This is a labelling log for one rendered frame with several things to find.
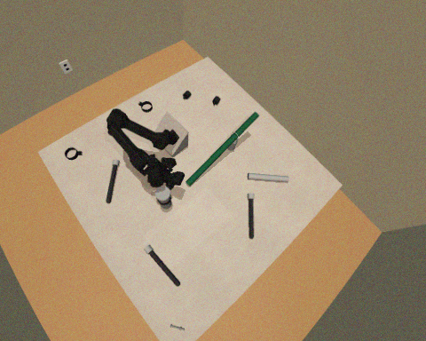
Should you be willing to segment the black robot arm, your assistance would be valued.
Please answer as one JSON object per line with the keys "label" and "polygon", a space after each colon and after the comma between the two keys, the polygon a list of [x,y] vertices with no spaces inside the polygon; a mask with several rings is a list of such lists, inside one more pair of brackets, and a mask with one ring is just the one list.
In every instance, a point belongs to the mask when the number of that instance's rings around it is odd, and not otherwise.
{"label": "black robot arm", "polygon": [[[108,134],[115,139],[119,145],[127,152],[130,163],[144,177],[147,175],[147,182],[152,187],[160,187],[163,185],[162,169],[166,165],[167,169],[173,171],[172,168],[177,165],[175,158],[162,158],[159,162],[154,154],[149,155],[143,149],[137,148],[129,139],[126,133],[121,129],[132,131],[139,136],[149,139],[153,142],[154,147],[163,150],[168,144],[175,144],[179,136],[172,129],[163,132],[155,132],[143,125],[132,122],[129,117],[119,108],[114,108],[106,119]],[[147,167],[146,167],[147,166]],[[144,168],[146,169],[144,170]]]}

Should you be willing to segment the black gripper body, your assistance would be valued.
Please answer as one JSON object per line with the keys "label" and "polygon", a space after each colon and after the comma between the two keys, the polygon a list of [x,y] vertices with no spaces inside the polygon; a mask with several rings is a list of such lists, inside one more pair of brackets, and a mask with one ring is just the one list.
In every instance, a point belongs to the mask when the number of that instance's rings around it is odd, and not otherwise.
{"label": "black gripper body", "polygon": [[185,174],[180,171],[170,173],[170,170],[166,168],[166,165],[163,165],[162,169],[162,179],[164,181],[171,180],[171,183],[177,186],[180,186]]}

